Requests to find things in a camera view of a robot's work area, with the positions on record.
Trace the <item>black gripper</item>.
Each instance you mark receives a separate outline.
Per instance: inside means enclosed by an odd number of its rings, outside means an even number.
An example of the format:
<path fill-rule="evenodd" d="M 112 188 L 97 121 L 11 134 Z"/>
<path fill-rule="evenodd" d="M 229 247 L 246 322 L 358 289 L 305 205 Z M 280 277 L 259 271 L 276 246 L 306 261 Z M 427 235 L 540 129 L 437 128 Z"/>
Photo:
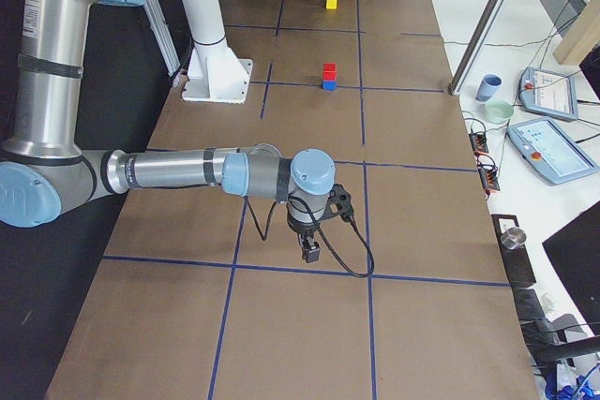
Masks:
<path fill-rule="evenodd" d="M 316 226 L 311 216 L 319 221 L 323 216 L 323 208 L 317 209 L 315 206 L 305 206 L 300 202 L 287 203 L 287 224 L 292 231 L 299 235 L 299 244 L 302 250 L 302 260 L 305 263 L 313 263 L 320 258 L 320 246 L 315 240 L 314 233 Z"/>

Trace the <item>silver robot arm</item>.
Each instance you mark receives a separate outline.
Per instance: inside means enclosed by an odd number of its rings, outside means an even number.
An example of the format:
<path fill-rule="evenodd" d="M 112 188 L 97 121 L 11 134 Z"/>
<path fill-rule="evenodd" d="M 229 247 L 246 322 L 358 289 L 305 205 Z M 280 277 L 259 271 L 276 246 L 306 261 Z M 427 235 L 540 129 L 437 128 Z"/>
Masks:
<path fill-rule="evenodd" d="M 144 0 L 25 0 L 12 136 L 3 142 L 1 219 L 36 227 L 131 189 L 218 186 L 287 207 L 303 259 L 316 261 L 332 216 L 335 165 L 318 149 L 286 158 L 269 144 L 197 151 L 84 151 L 74 140 L 89 10 Z"/>

